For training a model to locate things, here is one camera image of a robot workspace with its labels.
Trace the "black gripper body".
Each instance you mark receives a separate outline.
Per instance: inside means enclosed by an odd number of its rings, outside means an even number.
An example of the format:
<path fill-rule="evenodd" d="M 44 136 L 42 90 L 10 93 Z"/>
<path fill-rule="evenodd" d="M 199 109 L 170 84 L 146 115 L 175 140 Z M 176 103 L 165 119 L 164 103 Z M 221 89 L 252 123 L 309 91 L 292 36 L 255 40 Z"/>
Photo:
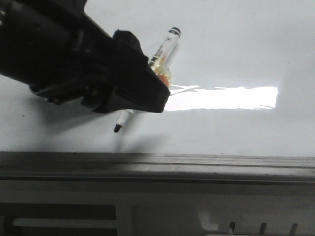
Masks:
<path fill-rule="evenodd" d="M 113 39 L 84 11 L 84 0 L 3 0 L 0 73 L 48 102 L 106 103 Z"/>

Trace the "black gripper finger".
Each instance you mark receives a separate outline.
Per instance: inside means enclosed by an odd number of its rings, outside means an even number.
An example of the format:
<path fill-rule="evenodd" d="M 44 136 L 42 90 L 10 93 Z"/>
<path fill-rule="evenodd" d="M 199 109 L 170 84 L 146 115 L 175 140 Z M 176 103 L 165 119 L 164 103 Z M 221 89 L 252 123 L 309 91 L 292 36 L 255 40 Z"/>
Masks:
<path fill-rule="evenodd" d="M 124 109 L 162 113 L 170 91 L 150 68 L 138 38 L 117 30 L 106 49 L 102 62 L 90 66 L 81 104 L 103 114 Z"/>

